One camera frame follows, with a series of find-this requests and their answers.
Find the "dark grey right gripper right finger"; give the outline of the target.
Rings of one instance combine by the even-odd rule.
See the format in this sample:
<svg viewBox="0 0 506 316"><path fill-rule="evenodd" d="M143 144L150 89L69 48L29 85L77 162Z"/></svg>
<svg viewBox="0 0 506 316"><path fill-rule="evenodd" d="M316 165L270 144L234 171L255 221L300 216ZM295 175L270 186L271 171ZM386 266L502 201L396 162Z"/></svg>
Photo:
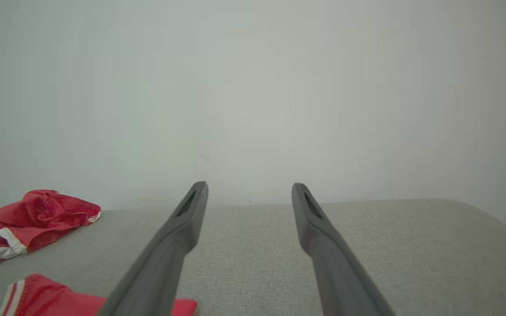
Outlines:
<svg viewBox="0 0 506 316"><path fill-rule="evenodd" d="M311 258L323 316L395 316L309 188L293 184L299 243Z"/></svg>

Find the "red and white basketball jersey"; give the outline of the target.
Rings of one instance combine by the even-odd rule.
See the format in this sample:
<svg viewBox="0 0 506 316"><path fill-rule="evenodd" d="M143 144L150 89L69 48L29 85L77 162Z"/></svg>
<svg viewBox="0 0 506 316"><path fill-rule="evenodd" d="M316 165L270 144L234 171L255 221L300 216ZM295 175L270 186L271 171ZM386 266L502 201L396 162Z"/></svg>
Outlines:
<svg viewBox="0 0 506 316"><path fill-rule="evenodd" d="M33 274L7 287L0 316L97 316L106 300Z"/></svg>

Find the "red shorts with white stripes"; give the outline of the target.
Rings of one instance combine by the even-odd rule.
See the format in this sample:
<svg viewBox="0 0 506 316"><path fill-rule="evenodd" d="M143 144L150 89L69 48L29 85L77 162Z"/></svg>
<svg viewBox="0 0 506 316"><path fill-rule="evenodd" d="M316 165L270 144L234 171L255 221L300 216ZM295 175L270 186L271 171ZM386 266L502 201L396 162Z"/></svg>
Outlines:
<svg viewBox="0 0 506 316"><path fill-rule="evenodd" d="M60 194L33 190L0 208L0 262L34 252L101 216L98 205Z"/></svg>

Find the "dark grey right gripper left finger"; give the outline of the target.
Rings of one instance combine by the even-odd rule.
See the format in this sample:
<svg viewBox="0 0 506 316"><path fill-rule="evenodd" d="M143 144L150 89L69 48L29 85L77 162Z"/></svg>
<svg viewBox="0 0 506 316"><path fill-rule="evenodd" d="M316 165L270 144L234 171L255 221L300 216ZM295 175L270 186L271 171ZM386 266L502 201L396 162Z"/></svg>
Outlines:
<svg viewBox="0 0 506 316"><path fill-rule="evenodd" d="M193 184L98 316L171 316L184 259L198 243L207 201L207 182Z"/></svg>

